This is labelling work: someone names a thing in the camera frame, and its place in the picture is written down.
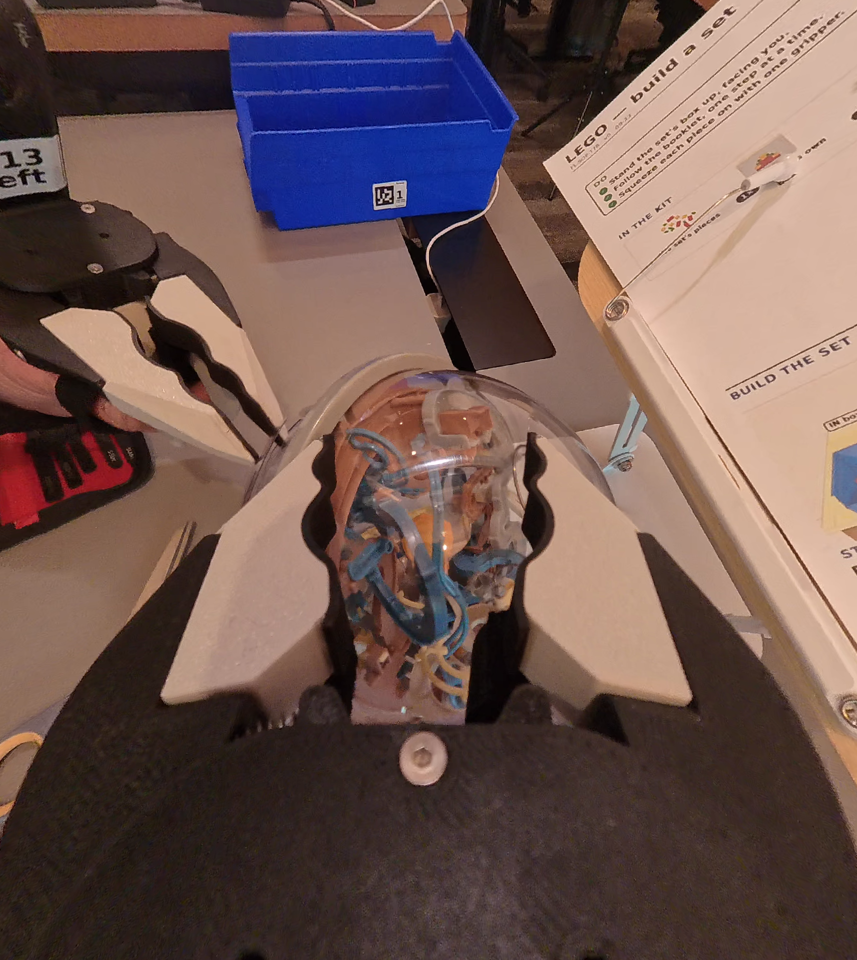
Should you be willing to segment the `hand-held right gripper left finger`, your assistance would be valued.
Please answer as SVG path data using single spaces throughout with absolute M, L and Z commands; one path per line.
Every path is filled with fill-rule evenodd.
M 356 650 L 327 547 L 335 442 L 310 441 L 222 528 L 161 689 L 169 705 L 227 692 L 295 710 L 333 679 L 350 708 Z

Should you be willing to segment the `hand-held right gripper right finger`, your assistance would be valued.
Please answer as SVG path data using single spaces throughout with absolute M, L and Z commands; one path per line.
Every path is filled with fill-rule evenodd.
M 567 721 L 614 695 L 670 707 L 694 701 L 635 525 L 561 449 L 530 435 L 522 533 L 507 610 L 471 654 L 466 722 L 495 721 L 520 683 Z

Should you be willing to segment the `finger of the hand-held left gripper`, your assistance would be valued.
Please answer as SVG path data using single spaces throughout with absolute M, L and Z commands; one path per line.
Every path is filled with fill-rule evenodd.
M 102 393 L 119 411 L 199 450 L 240 464 L 255 462 L 214 406 L 192 395 L 176 372 L 147 359 L 120 314 L 72 307 L 40 323 L 95 372 Z
M 254 348 L 223 307 L 188 275 L 158 281 L 149 299 L 157 359 L 190 381 L 244 450 L 284 437 L 284 416 Z

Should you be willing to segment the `clear maze ball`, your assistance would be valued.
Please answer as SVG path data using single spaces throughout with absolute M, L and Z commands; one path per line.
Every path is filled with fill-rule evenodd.
M 335 564 L 356 672 L 355 724 L 462 724 L 473 649 L 510 608 L 532 551 L 523 531 L 528 438 L 550 442 L 614 500 L 577 434 L 491 377 L 382 357 L 343 375 L 285 424 L 245 501 L 308 442 L 334 440 Z

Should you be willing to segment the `white card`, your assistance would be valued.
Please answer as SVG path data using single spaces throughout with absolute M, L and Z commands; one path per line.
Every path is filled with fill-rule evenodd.
M 641 434 L 631 468 L 614 470 L 607 481 L 616 506 L 659 542 L 713 606 L 733 623 L 758 625 L 648 434 Z

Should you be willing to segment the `blue bin with white tag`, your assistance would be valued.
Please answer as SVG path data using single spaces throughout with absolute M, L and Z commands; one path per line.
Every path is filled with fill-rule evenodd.
M 256 210 L 283 231 L 483 209 L 518 114 L 460 33 L 230 36 Z

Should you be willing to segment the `white instruction board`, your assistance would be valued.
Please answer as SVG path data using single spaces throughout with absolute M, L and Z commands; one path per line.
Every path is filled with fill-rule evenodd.
M 857 1 L 716 2 L 544 167 L 590 317 L 857 785 Z

